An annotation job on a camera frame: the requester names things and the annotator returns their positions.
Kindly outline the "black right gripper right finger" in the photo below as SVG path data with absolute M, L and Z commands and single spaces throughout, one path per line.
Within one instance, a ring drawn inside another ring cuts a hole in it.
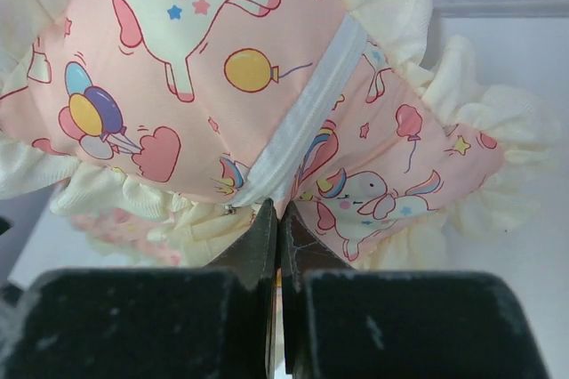
M 288 206 L 278 227 L 286 372 L 295 378 L 545 378 L 506 283 L 477 271 L 360 271 Z

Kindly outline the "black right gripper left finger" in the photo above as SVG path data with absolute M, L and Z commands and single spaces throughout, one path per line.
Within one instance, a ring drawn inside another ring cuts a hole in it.
M 4 314 L 4 378 L 270 378 L 277 218 L 201 268 L 58 269 Z

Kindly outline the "small pink frilled pillow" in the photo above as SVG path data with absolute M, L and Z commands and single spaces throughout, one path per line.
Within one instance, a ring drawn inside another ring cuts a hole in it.
M 436 268 L 442 228 L 512 230 L 557 125 L 476 80 L 431 0 L 1 0 L 1 196 L 202 266 L 265 201 L 361 269 Z

